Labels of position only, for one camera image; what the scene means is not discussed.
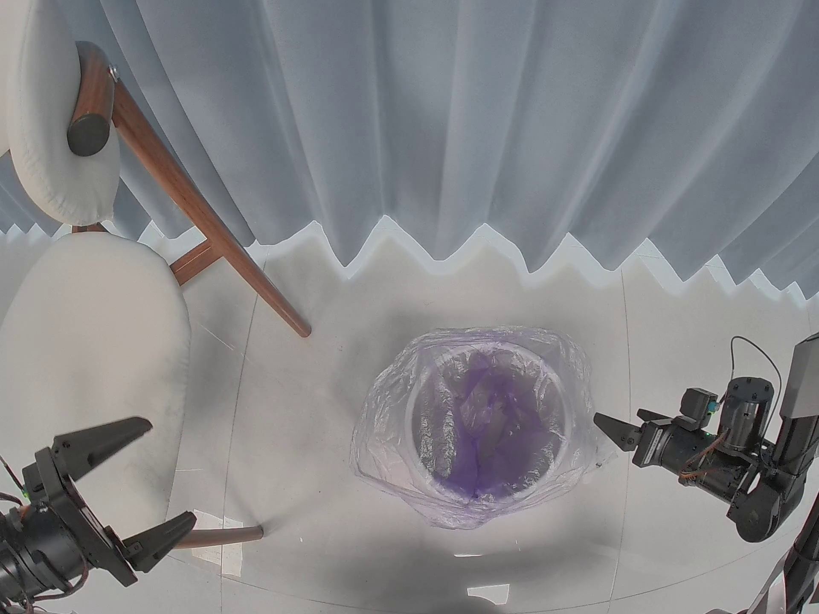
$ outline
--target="curtain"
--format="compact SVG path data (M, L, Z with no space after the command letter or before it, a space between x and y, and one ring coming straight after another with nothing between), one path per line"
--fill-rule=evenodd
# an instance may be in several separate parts
M482 223L819 291L819 0L57 0L238 239ZM127 151L130 234L190 223ZM0 229L41 220L0 163Z

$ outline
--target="white tile floor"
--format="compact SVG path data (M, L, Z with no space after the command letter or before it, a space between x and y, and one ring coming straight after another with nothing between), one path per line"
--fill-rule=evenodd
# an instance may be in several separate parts
M0 243L9 267L0 315L47 246L41 236ZM196 236L143 240L172 260ZM570 237L529 275L514 246L487 227L433 262L386 219L345 269L315 225L252 252L314 331L296 336L224 261L186 285L191 378L169 514L259 522L266 537L241 547L240 570L231 550L239 575L220 576L227 565L218 553L174 551L127 591L95 574L56 611L736 611L813 502L815 479L775 538L745 544L723 504L620 455L562 498L479 530L438 530L348 466L375 376L431 328L567 333L589 354L599 411L634 421L638 407L676 413L687 386L721 391L734 333L759 342L787 379L793 344L819 329L817 299L805 303L798 289L779 293L759 276L735 287L719 258L682 284L649 242L608 272ZM775 381L739 343L737 373ZM473 557L456 557L464 554ZM488 585L500 585L486 594L504 604L468 596Z

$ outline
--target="robotic arm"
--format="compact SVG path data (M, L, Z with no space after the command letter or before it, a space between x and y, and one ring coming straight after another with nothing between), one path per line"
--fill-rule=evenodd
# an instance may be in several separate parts
M799 504L819 444L819 334L793 349L775 443L763 438L773 413L773 392L767 380L737 377L721 400L703 389L688 389L679 416L639 409L641 426L604 414L595 415L595 424L621 450L634 452L633 464L662 466L679 476L682 485L724 500L740 537L758 542L773 535ZM717 411L719 427L712 435L704 428ZM797 614L810 598L819 572L819 498L778 569L749 614ZM779 575L783 580L777 582ZM784 586L787 609L770 609L770 589L778 585Z

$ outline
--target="purple plastic bag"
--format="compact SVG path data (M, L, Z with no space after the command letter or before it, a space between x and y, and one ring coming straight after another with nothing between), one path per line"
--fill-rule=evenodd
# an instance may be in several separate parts
M589 376L585 353L558 333L436 330L375 381L351 464L434 526L479 527L565 494L611 456Z

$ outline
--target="white upholstered chair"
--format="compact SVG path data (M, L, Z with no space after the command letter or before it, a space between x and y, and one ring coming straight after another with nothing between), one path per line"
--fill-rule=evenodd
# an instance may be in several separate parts
M80 63L55 1L0 0L0 53L0 155L11 152L21 185L53 219L72 226L109 219L118 135L111 126L91 156L69 148ZM189 346L188 310L159 255L105 232L60 238L0 325L0 454L19 470L54 435L145 417L153 430L78 487L123 538L164 521Z

